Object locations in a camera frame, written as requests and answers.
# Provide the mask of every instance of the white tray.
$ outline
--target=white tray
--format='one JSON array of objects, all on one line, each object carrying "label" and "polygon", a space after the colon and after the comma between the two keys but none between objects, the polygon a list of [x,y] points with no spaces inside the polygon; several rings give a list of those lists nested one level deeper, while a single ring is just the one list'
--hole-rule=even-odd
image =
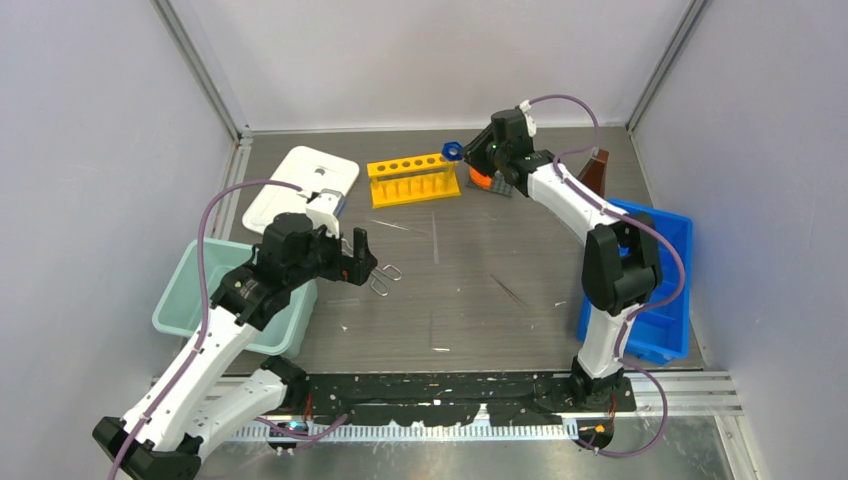
[{"label": "white tray", "polygon": [[303,188],[303,192],[273,185],[262,187],[241,222],[248,230],[261,235],[277,215],[305,213],[306,200],[312,192],[327,188],[347,196],[357,176],[359,165],[350,160],[309,147],[295,147],[271,175],[271,180],[293,183]]}]

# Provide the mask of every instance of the metal clip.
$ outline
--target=metal clip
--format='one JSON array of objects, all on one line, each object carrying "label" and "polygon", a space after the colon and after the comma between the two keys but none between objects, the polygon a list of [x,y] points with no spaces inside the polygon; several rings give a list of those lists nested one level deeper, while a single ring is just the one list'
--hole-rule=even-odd
[{"label": "metal clip", "polygon": [[[346,252],[353,253],[353,247],[350,246],[346,238],[342,238],[342,247]],[[392,264],[387,264],[383,268],[375,268],[371,271],[371,290],[377,295],[385,297],[389,294],[389,284],[386,283],[386,280],[397,282],[401,278],[403,278],[403,272]]]}]

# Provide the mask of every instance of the dark gray table surface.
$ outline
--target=dark gray table surface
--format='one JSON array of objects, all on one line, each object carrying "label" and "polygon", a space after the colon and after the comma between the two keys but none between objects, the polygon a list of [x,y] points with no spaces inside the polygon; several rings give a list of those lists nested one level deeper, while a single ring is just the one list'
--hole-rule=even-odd
[{"label": "dark gray table surface", "polygon": [[[364,165],[436,152],[446,141],[464,143],[476,133],[258,135],[245,180],[268,178],[298,145]],[[591,129],[584,128],[540,130],[536,146],[564,150],[587,144],[591,136]],[[601,147],[610,152],[607,197],[650,205],[625,130],[603,128]],[[588,154],[578,155],[565,162],[578,172],[587,159]],[[301,367],[316,373],[570,368],[581,345],[575,337],[582,302],[580,242],[543,206],[517,192],[507,198],[467,188],[467,177],[467,166],[462,164],[458,167],[461,197],[374,210],[362,169],[348,196],[342,229],[346,235],[355,226],[367,229],[371,250],[381,265],[396,265],[403,279],[389,282],[387,297],[367,286],[319,280],[318,301],[296,359]],[[242,192],[231,240],[260,240],[241,225],[244,211],[257,194],[258,189]],[[689,357],[668,367],[703,366],[694,336],[690,338]],[[245,352],[228,373],[250,373],[262,358]]]}]

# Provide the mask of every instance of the blue plastic bin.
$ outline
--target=blue plastic bin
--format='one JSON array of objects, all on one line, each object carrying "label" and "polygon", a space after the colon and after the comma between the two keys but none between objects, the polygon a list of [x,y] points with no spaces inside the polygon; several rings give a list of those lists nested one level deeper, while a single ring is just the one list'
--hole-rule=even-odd
[{"label": "blue plastic bin", "polygon": [[[203,256],[206,263],[206,286],[209,295],[218,287],[228,271],[250,258],[250,245],[207,238]],[[292,292],[291,302],[279,312],[247,350],[266,355],[294,358],[318,297],[315,281],[306,282]],[[200,324],[200,284],[197,280],[197,240],[186,248],[177,270],[171,276],[159,305],[153,312],[153,327],[162,333],[190,337]]]},{"label": "blue plastic bin", "polygon": [[[645,212],[654,218],[656,230],[662,234],[680,254],[686,268],[686,284],[683,292],[670,304],[645,312],[633,323],[633,330],[625,347],[625,353],[647,360],[657,365],[665,365],[675,358],[685,358],[689,354],[689,291],[692,281],[692,220],[673,213],[655,210],[642,205],[610,200],[610,203],[627,210],[629,213]],[[668,249],[660,245],[660,266],[663,282],[654,290],[651,302],[663,299],[677,287],[679,279],[674,259]],[[583,298],[577,338],[586,338],[589,328],[591,303]]]}]

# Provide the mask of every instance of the wire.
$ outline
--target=wire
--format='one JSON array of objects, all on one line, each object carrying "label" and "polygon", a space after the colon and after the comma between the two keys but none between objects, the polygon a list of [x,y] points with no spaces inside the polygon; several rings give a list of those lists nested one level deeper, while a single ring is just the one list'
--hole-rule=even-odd
[{"label": "wire", "polygon": [[135,427],[130,431],[127,438],[124,439],[124,442],[121,444],[121,448],[118,449],[118,453],[115,455],[115,460],[112,462],[112,468],[109,470],[108,480],[115,480],[115,477],[118,475],[118,470],[121,469],[121,463],[124,461],[124,457],[127,454],[127,451],[132,445],[133,440],[138,436],[138,433],[141,431],[142,427],[145,423],[150,421],[153,416],[153,413],[156,412],[156,409],[159,408],[159,405],[165,400],[165,397],[168,396],[168,393],[173,390],[174,385],[182,378],[185,374],[186,370],[191,366],[194,358],[197,357],[197,354],[203,348],[203,341],[206,340],[206,333],[209,330],[209,292],[206,288],[206,266],[203,263],[203,238],[206,236],[206,226],[209,223],[209,215],[212,213],[212,209],[215,208],[215,205],[221,201],[222,198],[229,195],[230,193],[246,188],[246,187],[254,187],[258,185],[274,185],[278,187],[286,187],[290,188],[294,191],[300,192],[303,190],[297,185],[292,185],[287,182],[280,182],[277,180],[250,180],[247,182],[238,183],[231,187],[227,187],[224,190],[220,191],[217,195],[215,195],[212,200],[209,201],[209,204],[206,205],[206,209],[203,211],[203,216],[200,219],[200,227],[197,229],[197,273],[198,278],[200,279],[200,300],[201,300],[201,309],[202,319],[200,321],[200,332],[198,334],[197,340],[195,341],[194,348],[191,352],[189,352],[185,361],[183,361],[180,368],[174,374],[173,377],[165,384],[165,387],[162,388],[162,391],[159,392],[159,395],[153,399],[150,403],[150,406],[141,414],[138,422],[136,422]]},{"label": "wire", "polygon": [[610,428],[615,428],[615,412],[618,410],[618,401],[616,401],[615,397],[612,397],[612,406],[610,407]]},{"label": "wire", "polygon": [[[641,307],[637,308],[636,310],[631,312],[629,315],[627,315],[624,323],[621,325],[621,329],[618,332],[618,337],[616,338],[615,347],[613,349],[613,352],[614,352],[618,362],[621,363],[623,366],[625,366],[627,368],[630,368],[632,370],[635,370],[635,371],[641,373],[648,380],[650,380],[657,387],[657,390],[659,390],[660,399],[662,400],[663,413],[662,413],[662,420],[660,421],[660,427],[657,430],[657,434],[654,436],[653,439],[651,439],[650,442],[648,442],[647,445],[645,445],[644,447],[639,448],[637,450],[634,450],[632,452],[612,452],[612,451],[603,450],[603,449],[598,450],[598,453],[600,455],[603,455],[603,456],[606,456],[606,457],[612,457],[612,458],[635,457],[637,455],[641,455],[641,454],[647,452],[648,450],[650,450],[651,448],[656,446],[656,444],[659,442],[660,438],[662,438],[663,434],[665,434],[666,424],[668,423],[668,397],[665,393],[665,390],[663,390],[662,385],[660,385],[660,382],[659,382],[659,380],[656,379],[656,377],[651,375],[650,372],[648,372],[644,368],[640,367],[639,365],[636,365],[635,363],[631,363],[631,362],[624,359],[624,352],[623,352],[624,346],[622,345],[622,343],[624,343],[624,337],[627,335],[627,331],[630,328],[630,325],[633,323],[633,321],[636,319],[636,317],[639,314],[646,312],[648,310],[652,310],[654,308],[661,307],[663,305],[668,305],[669,303],[673,302],[674,299],[678,297],[678,295],[680,295],[680,293],[683,291],[684,285],[686,284],[686,270],[683,266],[683,260],[680,259],[680,254],[677,253],[677,250],[671,245],[671,242],[669,242],[659,232],[657,232],[653,228],[649,227],[648,225],[645,225],[644,223],[642,223],[642,222],[640,222],[640,221],[638,221],[638,220],[636,220],[632,217],[619,214],[618,212],[615,212],[615,211],[612,211],[612,210],[607,210],[603,203],[598,202],[592,195],[588,194],[582,188],[580,188],[579,185],[575,184],[573,177],[571,177],[570,175],[566,176],[563,173],[562,169],[560,168],[560,165],[562,164],[563,157],[565,157],[567,155],[574,154],[574,153],[586,152],[586,151],[593,150],[593,149],[597,148],[598,143],[599,143],[599,138],[600,138],[600,127],[598,125],[598,118],[595,116],[595,113],[592,112],[592,109],[589,108],[589,106],[584,101],[580,100],[577,97],[573,97],[571,95],[564,95],[564,94],[552,94],[552,95],[545,95],[545,96],[542,96],[542,97],[534,98],[532,100],[529,100],[529,103],[530,103],[530,105],[533,105],[535,103],[539,103],[539,102],[542,102],[542,101],[545,101],[545,100],[551,100],[551,99],[568,100],[568,101],[571,101],[571,102],[574,102],[574,103],[580,105],[581,107],[583,107],[584,110],[586,110],[586,113],[588,113],[589,116],[592,118],[592,125],[594,126],[594,144],[593,145],[588,146],[588,147],[574,149],[574,150],[567,150],[567,151],[564,151],[564,152],[557,154],[554,157],[553,167],[554,167],[554,171],[556,172],[557,176],[563,181],[563,183],[565,183],[572,190],[574,190],[574,193],[579,195],[581,198],[583,198],[583,200],[587,201],[593,207],[599,209],[602,214],[610,215],[611,217],[613,217],[617,220],[620,220],[620,221],[625,222],[629,225],[632,225],[632,226],[644,231],[648,235],[652,236],[658,242],[662,243],[663,246],[669,251],[669,253],[671,253],[671,256],[674,258],[674,264],[677,266],[677,273],[678,273],[677,287],[674,289],[674,291],[671,293],[671,295],[669,295],[668,297],[666,297],[666,298],[664,298],[664,299],[662,299],[658,302],[642,305]],[[586,448],[589,448],[589,449],[595,448],[591,445],[591,442],[587,443],[587,442],[580,440],[580,439],[578,439],[577,442],[580,445],[582,445],[583,447],[586,447]]]},{"label": "wire", "polygon": [[310,393],[308,397],[306,397],[306,407],[303,409],[303,419],[304,420],[313,420],[315,416],[312,415],[312,394]]},{"label": "wire", "polygon": [[269,427],[271,427],[271,430],[281,435],[285,435],[296,440],[305,440],[306,443],[300,444],[295,447],[295,450],[304,450],[315,445],[316,443],[318,443],[318,440],[321,440],[322,438],[333,433],[339,427],[344,425],[344,423],[347,421],[347,414],[342,414],[341,416],[339,416],[339,418],[336,419],[336,421],[334,421],[329,427],[327,427],[326,430],[321,433],[316,433],[315,435],[301,435],[299,433],[294,433],[290,430],[286,430],[285,428],[280,427],[279,425],[272,422],[271,420],[268,420],[267,418],[257,417],[256,421],[268,425]]}]

